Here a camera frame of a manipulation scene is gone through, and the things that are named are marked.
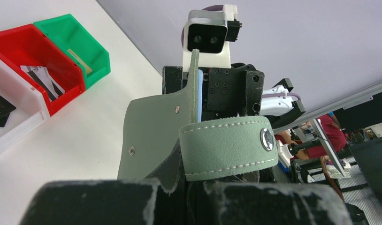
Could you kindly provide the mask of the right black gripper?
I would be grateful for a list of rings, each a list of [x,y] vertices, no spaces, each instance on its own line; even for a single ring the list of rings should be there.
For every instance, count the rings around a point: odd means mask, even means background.
[[[265,75],[251,64],[202,70],[201,118],[259,116]]]

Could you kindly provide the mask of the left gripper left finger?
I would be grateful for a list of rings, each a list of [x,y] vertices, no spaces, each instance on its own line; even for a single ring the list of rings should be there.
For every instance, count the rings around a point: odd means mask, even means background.
[[[31,200],[22,225],[182,225],[181,148],[147,177],[130,180],[54,181]]]

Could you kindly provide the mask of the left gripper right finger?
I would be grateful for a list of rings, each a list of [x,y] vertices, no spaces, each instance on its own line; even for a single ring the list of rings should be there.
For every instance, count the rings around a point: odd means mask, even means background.
[[[320,184],[194,182],[197,225],[351,225],[337,193]]]

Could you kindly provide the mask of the gold striped card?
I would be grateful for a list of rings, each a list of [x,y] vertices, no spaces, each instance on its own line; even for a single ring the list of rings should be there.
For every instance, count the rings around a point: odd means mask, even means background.
[[[87,75],[92,72],[92,69],[73,50],[68,49],[67,51],[84,67]]]

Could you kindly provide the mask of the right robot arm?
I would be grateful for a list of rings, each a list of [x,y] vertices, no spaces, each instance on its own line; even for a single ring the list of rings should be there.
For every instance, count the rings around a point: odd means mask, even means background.
[[[236,116],[264,116],[273,129],[294,122],[305,113],[289,78],[264,89],[263,72],[251,64],[235,63],[231,68],[197,69],[200,120]]]

